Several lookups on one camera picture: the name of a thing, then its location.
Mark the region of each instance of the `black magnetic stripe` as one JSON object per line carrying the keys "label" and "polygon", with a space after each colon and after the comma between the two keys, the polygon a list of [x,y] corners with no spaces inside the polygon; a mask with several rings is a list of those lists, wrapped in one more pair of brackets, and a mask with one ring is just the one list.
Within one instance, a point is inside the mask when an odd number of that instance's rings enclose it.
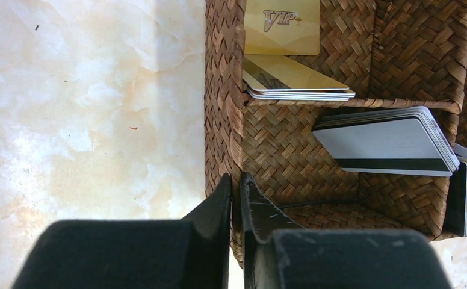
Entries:
{"label": "black magnetic stripe", "polygon": [[450,189],[446,199],[444,229],[464,236],[466,219],[467,165],[460,162],[459,170],[450,177]]}
{"label": "black magnetic stripe", "polygon": [[[260,84],[265,86],[266,89],[269,90],[277,90],[277,89],[291,89],[291,87],[288,87],[283,81],[277,79],[274,77],[272,74],[269,72],[265,71],[262,69],[260,66],[256,65],[255,63],[249,61],[248,59],[244,58],[243,59],[243,69],[246,71],[249,75],[251,75],[254,79],[256,79]],[[279,83],[282,84],[280,87],[270,87],[269,83],[264,83],[264,82],[270,82],[276,80]]]}
{"label": "black magnetic stripe", "polygon": [[335,160],[341,167],[348,169],[450,171],[440,158],[336,158]]}

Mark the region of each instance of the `gold card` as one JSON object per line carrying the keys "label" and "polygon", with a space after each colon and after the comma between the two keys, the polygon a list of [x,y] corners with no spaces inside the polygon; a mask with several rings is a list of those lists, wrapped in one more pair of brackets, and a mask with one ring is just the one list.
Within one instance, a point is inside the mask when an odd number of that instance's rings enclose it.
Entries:
{"label": "gold card", "polygon": [[247,0],[245,54],[318,55],[319,0]]}
{"label": "gold card", "polygon": [[259,92],[348,90],[348,86],[281,55],[245,55],[243,79]]}

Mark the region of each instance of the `scratch mark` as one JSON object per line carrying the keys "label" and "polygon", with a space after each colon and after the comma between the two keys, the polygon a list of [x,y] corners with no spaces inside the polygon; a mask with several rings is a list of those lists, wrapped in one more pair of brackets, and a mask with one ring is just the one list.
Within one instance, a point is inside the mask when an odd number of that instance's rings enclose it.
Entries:
{"label": "scratch mark", "polygon": [[378,247],[378,246],[379,246],[379,244],[378,244],[374,239],[372,239],[372,238],[366,238],[366,240],[367,240],[370,244],[374,245],[374,247]]}
{"label": "scratch mark", "polygon": [[312,239],[312,238],[301,237],[301,239],[303,239],[303,241],[308,242],[308,243],[310,243],[310,244],[314,244],[314,245],[317,244],[317,242],[316,242],[314,239]]}
{"label": "scratch mark", "polygon": [[395,241],[391,244],[393,244],[393,247],[401,247],[405,245],[405,242],[400,240],[400,241]]}
{"label": "scratch mark", "polygon": [[91,146],[91,154],[93,154],[93,152],[95,151],[95,141],[97,140],[97,129],[99,127],[95,128],[95,136],[93,137],[93,144]]}
{"label": "scratch mark", "polygon": [[99,0],[95,1],[95,3],[88,10],[90,11],[95,6],[95,4],[97,4],[97,2],[99,2]]}
{"label": "scratch mark", "polygon": [[279,253],[280,259],[278,260],[278,266],[281,269],[284,269],[285,267],[290,266],[290,258],[285,250],[285,247],[283,247],[279,242],[274,244],[276,252]]}

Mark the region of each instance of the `white marble countertop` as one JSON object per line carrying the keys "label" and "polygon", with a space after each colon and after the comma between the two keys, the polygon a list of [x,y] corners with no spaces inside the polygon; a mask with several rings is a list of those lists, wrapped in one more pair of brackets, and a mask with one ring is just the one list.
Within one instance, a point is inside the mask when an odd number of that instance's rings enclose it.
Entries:
{"label": "white marble countertop", "polygon": [[[204,14],[203,0],[0,1],[0,288],[56,220],[178,218],[205,197]],[[467,288],[467,238],[433,247]]]}

